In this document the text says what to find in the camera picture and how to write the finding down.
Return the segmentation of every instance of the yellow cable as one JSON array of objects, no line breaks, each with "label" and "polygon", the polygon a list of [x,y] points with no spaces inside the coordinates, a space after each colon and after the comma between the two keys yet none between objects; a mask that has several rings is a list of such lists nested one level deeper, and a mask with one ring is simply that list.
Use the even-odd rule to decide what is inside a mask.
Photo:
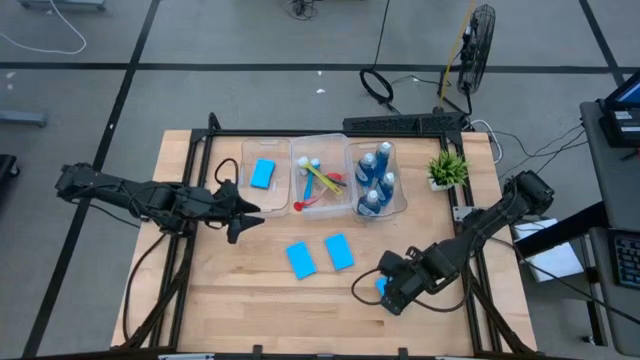
[{"label": "yellow cable", "polygon": [[464,35],[464,30],[467,28],[467,24],[469,24],[469,19],[471,19],[471,10],[476,5],[476,0],[471,0],[471,4],[469,5],[469,9],[467,10],[467,15],[464,17],[464,22],[460,27],[460,33],[458,34],[458,38],[456,39],[456,43],[453,45],[451,49],[451,55],[449,56],[449,62],[447,63],[447,69],[444,71],[444,77],[442,78],[442,91],[440,91],[440,101],[438,102],[439,106],[442,108],[442,101],[444,99],[444,95],[447,93],[447,87],[444,84],[447,84],[449,80],[449,69],[451,69],[451,64],[453,64],[453,59],[456,57],[456,49],[458,49],[458,45],[460,44],[460,39],[462,39],[462,35]]}]

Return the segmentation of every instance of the potted plant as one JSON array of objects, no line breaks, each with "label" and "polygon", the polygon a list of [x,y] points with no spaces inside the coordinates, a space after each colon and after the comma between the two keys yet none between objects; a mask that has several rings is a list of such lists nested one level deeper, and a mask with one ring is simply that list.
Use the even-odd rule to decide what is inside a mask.
[{"label": "potted plant", "polygon": [[431,190],[442,191],[456,184],[464,184],[468,176],[468,165],[469,163],[457,154],[441,152],[440,156],[433,158],[427,165]]}]

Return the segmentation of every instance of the green plant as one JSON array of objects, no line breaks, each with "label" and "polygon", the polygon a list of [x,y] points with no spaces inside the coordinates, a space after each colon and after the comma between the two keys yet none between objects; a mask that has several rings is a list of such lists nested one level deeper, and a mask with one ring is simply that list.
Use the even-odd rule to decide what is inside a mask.
[{"label": "green plant", "polygon": [[464,184],[469,163],[457,154],[443,151],[427,165],[429,178],[439,186]]}]

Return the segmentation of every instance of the computer screen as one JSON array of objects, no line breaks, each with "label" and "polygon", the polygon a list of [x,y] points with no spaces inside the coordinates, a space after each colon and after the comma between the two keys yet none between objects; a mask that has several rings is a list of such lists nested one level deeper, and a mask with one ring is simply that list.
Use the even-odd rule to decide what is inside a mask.
[{"label": "computer screen", "polygon": [[636,81],[627,91],[620,94],[616,101],[640,104],[640,80]]}]

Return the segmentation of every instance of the white cable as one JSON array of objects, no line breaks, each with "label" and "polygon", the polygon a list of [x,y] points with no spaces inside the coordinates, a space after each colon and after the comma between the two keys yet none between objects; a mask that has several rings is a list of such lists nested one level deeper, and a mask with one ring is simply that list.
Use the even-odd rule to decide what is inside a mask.
[{"label": "white cable", "polygon": [[76,55],[76,54],[79,54],[80,52],[82,52],[82,50],[84,50],[85,47],[87,47],[87,40],[85,40],[84,36],[82,36],[82,34],[80,34],[80,32],[78,30],[76,30],[76,28],[74,28],[73,25],[71,25],[71,23],[69,21],[67,21],[67,19],[64,18],[64,16],[62,16],[62,14],[60,14],[60,11],[58,10],[58,7],[56,6],[56,4],[54,4],[53,0],[49,0],[49,2],[51,3],[51,6],[53,6],[53,10],[56,11],[56,14],[58,14],[60,19],[62,19],[62,21],[64,21],[67,25],[69,25],[71,30],[73,30],[73,32],[75,32],[80,37],[80,39],[82,40],[82,47],[79,50],[76,50],[76,51],[62,51],[62,50],[47,50],[47,49],[32,48],[32,47],[29,47],[29,46],[26,46],[26,45],[22,45],[22,44],[18,43],[17,41],[14,41],[13,39],[11,39],[10,37],[8,37],[7,35],[5,35],[2,32],[0,32],[0,36],[2,36],[3,38],[7,39],[7,41],[12,43],[13,45],[15,45],[17,47],[20,47],[20,48],[23,48],[25,50],[31,50],[31,51],[41,52],[41,53],[48,53],[48,54],[62,54],[62,55]]},{"label": "white cable", "polygon": [[493,133],[493,129],[491,128],[491,126],[484,120],[473,120],[471,122],[471,125],[475,124],[475,123],[482,123],[484,124],[484,126],[487,127],[487,129],[489,129],[489,133],[491,134],[491,137],[493,138],[493,141],[496,142],[496,146],[498,147],[498,158],[496,160],[493,160],[494,164],[497,164],[498,162],[500,162],[500,160],[502,160],[502,146],[500,146],[500,143],[498,142],[498,138],[496,137],[496,134]]}]

